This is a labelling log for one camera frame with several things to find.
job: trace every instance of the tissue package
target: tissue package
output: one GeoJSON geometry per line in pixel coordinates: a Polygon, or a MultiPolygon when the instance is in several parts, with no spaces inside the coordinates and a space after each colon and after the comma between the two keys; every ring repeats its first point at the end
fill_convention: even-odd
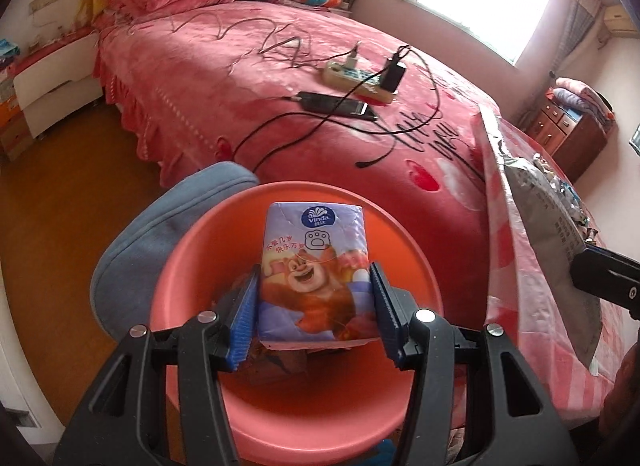
{"type": "Polygon", "coordinates": [[[364,227],[358,206],[270,206],[258,307],[265,347],[345,348],[378,337],[364,227]]]}

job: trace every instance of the gray-blue stool seat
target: gray-blue stool seat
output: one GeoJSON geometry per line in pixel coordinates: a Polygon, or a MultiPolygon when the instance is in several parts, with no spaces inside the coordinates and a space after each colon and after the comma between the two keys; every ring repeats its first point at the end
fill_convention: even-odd
{"type": "Polygon", "coordinates": [[[221,162],[180,182],[130,223],[91,280],[91,305],[103,330],[119,341],[133,325],[146,324],[156,283],[180,239],[212,207],[257,185],[242,166],[221,162]]]}

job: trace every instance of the wooden dresser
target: wooden dresser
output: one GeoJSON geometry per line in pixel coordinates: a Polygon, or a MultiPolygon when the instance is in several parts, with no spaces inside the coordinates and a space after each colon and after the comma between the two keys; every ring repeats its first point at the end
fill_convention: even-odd
{"type": "Polygon", "coordinates": [[[548,99],[525,132],[540,143],[571,182],[577,181],[607,146],[607,136],[591,115],[548,99]]]}

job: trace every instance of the extension cord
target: extension cord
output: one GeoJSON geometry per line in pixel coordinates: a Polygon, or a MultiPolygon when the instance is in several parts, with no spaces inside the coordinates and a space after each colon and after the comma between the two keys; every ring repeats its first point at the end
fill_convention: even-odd
{"type": "Polygon", "coordinates": [[[380,76],[372,78],[367,83],[362,84],[367,78],[372,77],[375,72],[360,70],[359,68],[347,68],[341,63],[330,61],[326,64],[322,73],[322,81],[328,86],[343,92],[354,91],[359,96],[373,99],[384,104],[391,104],[398,95],[380,88],[380,76]]]}

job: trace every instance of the silver screw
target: silver screw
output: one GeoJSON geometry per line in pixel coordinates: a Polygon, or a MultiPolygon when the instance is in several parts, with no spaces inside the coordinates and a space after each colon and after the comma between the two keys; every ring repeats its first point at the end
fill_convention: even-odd
{"type": "Polygon", "coordinates": [[[200,323],[211,323],[215,321],[218,315],[213,311],[204,311],[198,314],[198,321],[200,323]]]}
{"type": "Polygon", "coordinates": [[[492,336],[495,336],[497,338],[499,338],[504,334],[504,329],[497,323],[492,323],[491,325],[488,325],[486,328],[486,331],[489,332],[489,334],[491,334],[492,336]]]}
{"type": "Polygon", "coordinates": [[[146,335],[146,327],[144,325],[136,325],[129,331],[129,336],[132,338],[142,338],[144,335],[146,335]]]}
{"type": "Polygon", "coordinates": [[[428,309],[420,309],[419,311],[416,311],[415,317],[422,323],[431,323],[436,319],[435,313],[428,309]]]}

